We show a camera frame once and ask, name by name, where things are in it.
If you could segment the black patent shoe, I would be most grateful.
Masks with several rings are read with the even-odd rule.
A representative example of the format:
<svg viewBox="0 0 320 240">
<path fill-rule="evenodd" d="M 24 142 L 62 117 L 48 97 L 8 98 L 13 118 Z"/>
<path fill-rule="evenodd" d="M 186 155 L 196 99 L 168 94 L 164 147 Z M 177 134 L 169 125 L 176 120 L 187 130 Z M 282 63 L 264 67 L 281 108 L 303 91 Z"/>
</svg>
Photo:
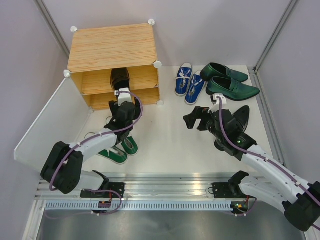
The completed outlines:
<svg viewBox="0 0 320 240">
<path fill-rule="evenodd" d="M 110 74 L 110 84 L 114 91 L 130 88 L 130 74 L 127 68 L 114 68 Z"/>
<path fill-rule="evenodd" d="M 250 107 L 244 105 L 239 108 L 233 115 L 231 121 L 231 134 L 236 135 L 244 133 L 248 127 L 250 118 Z"/>
</svg>

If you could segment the blue sneaker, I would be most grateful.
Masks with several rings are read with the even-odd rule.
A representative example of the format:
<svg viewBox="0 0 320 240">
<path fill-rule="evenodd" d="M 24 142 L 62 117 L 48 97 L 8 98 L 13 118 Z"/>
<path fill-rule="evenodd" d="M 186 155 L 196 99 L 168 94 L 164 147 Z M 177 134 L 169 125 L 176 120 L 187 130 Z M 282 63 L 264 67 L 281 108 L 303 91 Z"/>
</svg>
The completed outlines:
<svg viewBox="0 0 320 240">
<path fill-rule="evenodd" d="M 186 62 L 180 66 L 175 78 L 175 94 L 177 96 L 183 97 L 187 93 L 192 73 L 193 67 L 190 63 Z"/>
<path fill-rule="evenodd" d="M 191 77 L 188 90 L 185 95 L 185 103 L 187 105 L 194 105 L 202 90 L 206 87 L 207 82 L 202 79 L 201 77 L 201 71 L 196 71 L 193 76 Z"/>
</svg>

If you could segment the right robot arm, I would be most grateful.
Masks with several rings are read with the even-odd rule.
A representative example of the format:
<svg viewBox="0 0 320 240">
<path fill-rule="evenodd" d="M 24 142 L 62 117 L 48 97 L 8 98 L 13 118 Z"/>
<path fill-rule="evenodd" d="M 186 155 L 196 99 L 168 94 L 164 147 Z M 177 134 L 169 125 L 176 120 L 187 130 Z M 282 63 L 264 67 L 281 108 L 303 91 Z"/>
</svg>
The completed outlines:
<svg viewBox="0 0 320 240">
<path fill-rule="evenodd" d="M 306 232 L 311 227 L 319 229 L 320 183 L 309 183 L 272 159 L 266 151 L 245 133 L 250 119 L 250 108 L 245 105 L 235 113 L 227 109 L 210 111 L 196 106 L 183 117 L 186 127 L 208 131 L 214 137 L 214 146 L 255 169 L 272 185 L 259 183 L 249 173 L 239 171 L 228 181 L 228 192 L 239 198 L 247 195 L 262 200 L 282 212 L 290 224 Z"/>
</svg>

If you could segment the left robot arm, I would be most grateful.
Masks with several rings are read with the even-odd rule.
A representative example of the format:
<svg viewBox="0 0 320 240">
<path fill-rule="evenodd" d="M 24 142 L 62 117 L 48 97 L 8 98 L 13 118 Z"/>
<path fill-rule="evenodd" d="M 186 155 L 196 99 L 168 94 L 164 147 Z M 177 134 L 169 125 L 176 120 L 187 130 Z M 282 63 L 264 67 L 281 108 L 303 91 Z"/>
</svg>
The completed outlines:
<svg viewBox="0 0 320 240">
<path fill-rule="evenodd" d="M 112 118 L 102 130 L 78 143 L 59 141 L 53 146 L 40 173 L 51 191 L 69 194 L 76 189 L 84 175 L 83 162 L 123 142 L 143 113 L 143 104 L 136 95 L 134 102 L 110 101 L 109 107 Z"/>
</svg>

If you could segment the white translucent cabinet door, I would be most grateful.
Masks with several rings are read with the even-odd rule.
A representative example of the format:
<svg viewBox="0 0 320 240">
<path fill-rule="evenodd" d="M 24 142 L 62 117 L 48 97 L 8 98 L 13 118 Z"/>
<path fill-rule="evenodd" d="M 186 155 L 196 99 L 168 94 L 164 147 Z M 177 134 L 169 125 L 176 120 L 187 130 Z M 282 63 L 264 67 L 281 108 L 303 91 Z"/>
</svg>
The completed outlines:
<svg viewBox="0 0 320 240">
<path fill-rule="evenodd" d="M 65 78 L 14 149 L 14 159 L 40 173 L 54 145 L 74 143 L 90 114 L 74 81 Z"/>
</svg>

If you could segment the wooden two-shelf shoe cabinet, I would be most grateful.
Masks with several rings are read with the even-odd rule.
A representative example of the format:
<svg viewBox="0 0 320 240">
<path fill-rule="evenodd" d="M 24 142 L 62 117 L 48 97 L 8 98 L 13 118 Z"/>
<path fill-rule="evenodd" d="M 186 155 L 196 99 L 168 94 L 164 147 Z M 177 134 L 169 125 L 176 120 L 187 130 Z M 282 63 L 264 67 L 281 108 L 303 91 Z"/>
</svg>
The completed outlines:
<svg viewBox="0 0 320 240">
<path fill-rule="evenodd" d="M 153 26 L 147 23 L 78 29 L 73 34 L 65 76 L 71 77 L 93 110 L 109 108 L 116 99 L 111 85 L 113 69 L 126 68 L 129 89 L 144 105 L 160 101 L 159 68 Z"/>
</svg>

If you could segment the green sneaker upper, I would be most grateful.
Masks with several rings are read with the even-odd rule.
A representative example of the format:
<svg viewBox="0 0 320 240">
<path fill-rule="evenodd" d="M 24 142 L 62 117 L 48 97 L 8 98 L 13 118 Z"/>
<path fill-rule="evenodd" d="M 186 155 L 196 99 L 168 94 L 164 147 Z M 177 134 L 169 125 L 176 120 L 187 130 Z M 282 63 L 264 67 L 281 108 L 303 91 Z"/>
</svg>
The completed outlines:
<svg viewBox="0 0 320 240">
<path fill-rule="evenodd" d="M 129 156 L 136 155 L 139 150 L 138 145 L 132 136 L 128 136 L 127 138 L 125 138 L 122 141 L 121 146 Z"/>
</svg>

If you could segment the green sneaker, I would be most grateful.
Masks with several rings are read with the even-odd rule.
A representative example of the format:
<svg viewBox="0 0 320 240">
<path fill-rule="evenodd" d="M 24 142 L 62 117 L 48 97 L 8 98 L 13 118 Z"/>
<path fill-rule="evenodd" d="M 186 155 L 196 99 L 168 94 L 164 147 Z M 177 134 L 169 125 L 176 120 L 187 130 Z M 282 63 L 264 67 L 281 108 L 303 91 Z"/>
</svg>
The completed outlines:
<svg viewBox="0 0 320 240">
<path fill-rule="evenodd" d="M 139 150 L 138 145 L 132 136 L 128 136 L 127 138 L 125 138 L 122 141 L 121 146 L 129 156 L 136 155 Z"/>
<path fill-rule="evenodd" d="M 110 149 L 104 149 L 100 151 L 97 155 L 109 159 L 118 165 L 124 164 L 128 159 L 127 153 L 116 146 Z"/>
</svg>

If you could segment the green sneaker lower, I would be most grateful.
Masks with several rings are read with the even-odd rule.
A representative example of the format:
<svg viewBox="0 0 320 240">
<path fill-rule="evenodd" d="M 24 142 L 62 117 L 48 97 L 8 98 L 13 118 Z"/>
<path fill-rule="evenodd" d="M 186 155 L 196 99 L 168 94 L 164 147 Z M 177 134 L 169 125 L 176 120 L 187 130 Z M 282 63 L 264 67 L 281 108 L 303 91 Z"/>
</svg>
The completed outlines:
<svg viewBox="0 0 320 240">
<path fill-rule="evenodd" d="M 97 155 L 109 159 L 118 165 L 124 164 L 128 159 L 127 153 L 116 146 L 110 149 L 104 149 L 100 151 Z"/>
</svg>

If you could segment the green loafer front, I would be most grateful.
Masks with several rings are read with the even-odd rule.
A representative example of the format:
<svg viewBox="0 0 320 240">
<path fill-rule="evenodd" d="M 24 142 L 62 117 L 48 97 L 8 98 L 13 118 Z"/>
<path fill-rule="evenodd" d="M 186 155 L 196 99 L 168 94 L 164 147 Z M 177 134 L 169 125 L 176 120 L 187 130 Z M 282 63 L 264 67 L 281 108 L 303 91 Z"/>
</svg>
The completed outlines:
<svg viewBox="0 0 320 240">
<path fill-rule="evenodd" d="M 251 99 L 260 93 L 259 88 L 240 83 L 229 77 L 212 77 L 205 91 L 209 96 L 223 94 L 227 99 L 236 102 Z"/>
</svg>

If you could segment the green loafer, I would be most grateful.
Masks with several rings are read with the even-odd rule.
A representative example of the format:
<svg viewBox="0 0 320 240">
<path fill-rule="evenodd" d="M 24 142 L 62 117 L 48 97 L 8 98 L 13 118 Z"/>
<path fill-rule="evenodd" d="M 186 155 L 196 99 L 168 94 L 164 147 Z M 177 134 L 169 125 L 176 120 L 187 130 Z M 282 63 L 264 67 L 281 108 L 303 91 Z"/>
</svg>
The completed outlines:
<svg viewBox="0 0 320 240">
<path fill-rule="evenodd" d="M 200 77 L 206 82 L 213 77 L 231 78 L 239 83 L 243 83 L 249 79 L 249 76 L 243 72 L 214 62 L 210 62 L 200 71 Z"/>
<path fill-rule="evenodd" d="M 259 88 L 240 83 L 229 77 L 212 77 L 205 91 L 209 96 L 223 94 L 227 99 L 236 102 L 251 99 L 260 93 Z"/>
</svg>

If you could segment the green loafer rear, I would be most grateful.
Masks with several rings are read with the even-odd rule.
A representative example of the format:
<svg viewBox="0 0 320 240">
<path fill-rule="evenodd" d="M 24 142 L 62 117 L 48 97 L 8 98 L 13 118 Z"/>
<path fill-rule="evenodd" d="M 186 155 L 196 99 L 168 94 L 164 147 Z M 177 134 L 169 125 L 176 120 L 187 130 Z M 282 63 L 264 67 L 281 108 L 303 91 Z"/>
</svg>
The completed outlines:
<svg viewBox="0 0 320 240">
<path fill-rule="evenodd" d="M 243 83 L 249 79 L 249 76 L 243 72 L 214 62 L 210 62 L 200 71 L 200 77 L 206 82 L 213 77 L 231 78 L 239 83 Z"/>
</svg>

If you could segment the left aluminium frame post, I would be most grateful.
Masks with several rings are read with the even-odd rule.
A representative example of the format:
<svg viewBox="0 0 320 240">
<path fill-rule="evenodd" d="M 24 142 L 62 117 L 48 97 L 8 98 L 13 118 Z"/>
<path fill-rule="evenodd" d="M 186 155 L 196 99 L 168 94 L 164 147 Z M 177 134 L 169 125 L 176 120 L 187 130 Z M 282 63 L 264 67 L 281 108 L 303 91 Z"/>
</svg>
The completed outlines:
<svg viewBox="0 0 320 240">
<path fill-rule="evenodd" d="M 50 14 L 50 11 L 48 10 L 46 4 L 44 3 L 43 0 L 34 0 L 33 1 L 35 5 L 37 6 L 39 12 L 41 13 L 42 17 L 44 18 L 47 26 L 49 27 L 51 33 L 53 34 L 55 40 L 57 41 L 58 45 L 64 52 L 64 54 L 69 57 L 70 55 L 70 50 L 63 39 L 60 31 L 58 30 L 58 27 L 53 19 L 53 17 Z"/>
</svg>

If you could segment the aluminium frame post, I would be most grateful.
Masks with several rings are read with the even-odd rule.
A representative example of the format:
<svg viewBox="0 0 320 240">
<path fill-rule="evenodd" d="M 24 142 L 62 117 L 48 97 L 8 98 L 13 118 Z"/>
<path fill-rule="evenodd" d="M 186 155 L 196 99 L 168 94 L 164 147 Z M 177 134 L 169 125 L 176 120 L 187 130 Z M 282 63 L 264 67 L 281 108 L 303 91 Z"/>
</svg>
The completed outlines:
<svg viewBox="0 0 320 240">
<path fill-rule="evenodd" d="M 260 55 L 257 63 L 253 67 L 254 73 L 257 73 L 260 68 L 262 67 L 263 63 L 265 62 L 266 58 L 268 57 L 269 53 L 273 49 L 276 41 L 278 40 L 279 36 L 281 35 L 282 31 L 284 30 L 286 24 L 288 23 L 291 15 L 295 11 L 300 0 L 290 0 L 287 7 L 285 8 L 279 22 L 277 23 L 274 31 L 272 32 L 262 54 Z"/>
<path fill-rule="evenodd" d="M 57 41 L 58 45 L 64 52 L 64 54 L 69 57 L 70 55 L 70 50 L 63 39 L 60 31 L 58 30 L 58 27 L 53 19 L 53 17 L 50 14 L 50 11 L 48 10 L 46 4 L 44 3 L 43 0 L 34 0 L 33 1 L 35 5 L 37 6 L 39 12 L 41 13 L 42 17 L 44 18 L 47 26 L 49 27 L 51 33 L 53 34 L 55 40 Z"/>
</svg>

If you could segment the right aluminium frame post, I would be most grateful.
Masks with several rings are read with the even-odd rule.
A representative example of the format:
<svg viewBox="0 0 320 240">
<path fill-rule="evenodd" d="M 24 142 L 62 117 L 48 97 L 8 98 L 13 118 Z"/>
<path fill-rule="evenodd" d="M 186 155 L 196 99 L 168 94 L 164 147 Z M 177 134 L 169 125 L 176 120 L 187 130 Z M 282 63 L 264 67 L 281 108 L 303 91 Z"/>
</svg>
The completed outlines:
<svg viewBox="0 0 320 240">
<path fill-rule="evenodd" d="M 254 73 L 257 73 L 260 68 L 262 67 L 263 63 L 265 62 L 266 58 L 268 57 L 269 53 L 273 49 L 276 41 L 278 40 L 279 36 L 281 35 L 282 31 L 284 30 L 286 24 L 288 23 L 291 15 L 295 11 L 300 0 L 290 0 L 287 7 L 285 8 L 279 22 L 277 23 L 274 31 L 272 32 L 262 54 L 260 55 L 257 63 L 253 67 Z"/>
</svg>

